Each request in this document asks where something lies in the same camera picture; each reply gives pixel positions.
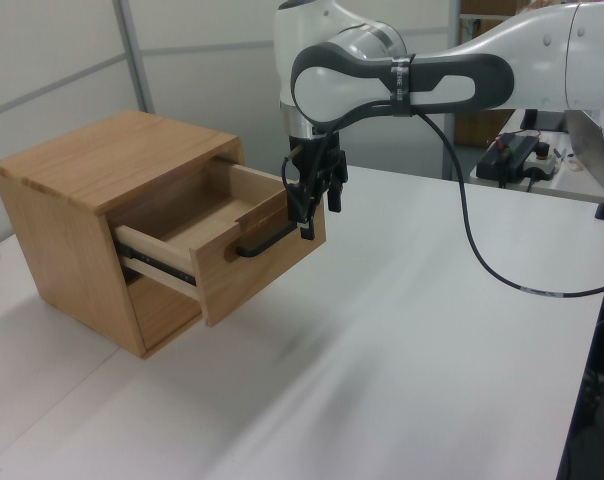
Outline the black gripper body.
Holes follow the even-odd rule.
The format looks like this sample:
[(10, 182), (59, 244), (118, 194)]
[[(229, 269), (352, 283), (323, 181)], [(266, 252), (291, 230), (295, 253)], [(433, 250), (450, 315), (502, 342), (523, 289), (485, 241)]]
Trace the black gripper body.
[(290, 161), (299, 173), (296, 187), (304, 193), (341, 193), (347, 182), (346, 154), (340, 134), (314, 138), (289, 136)]

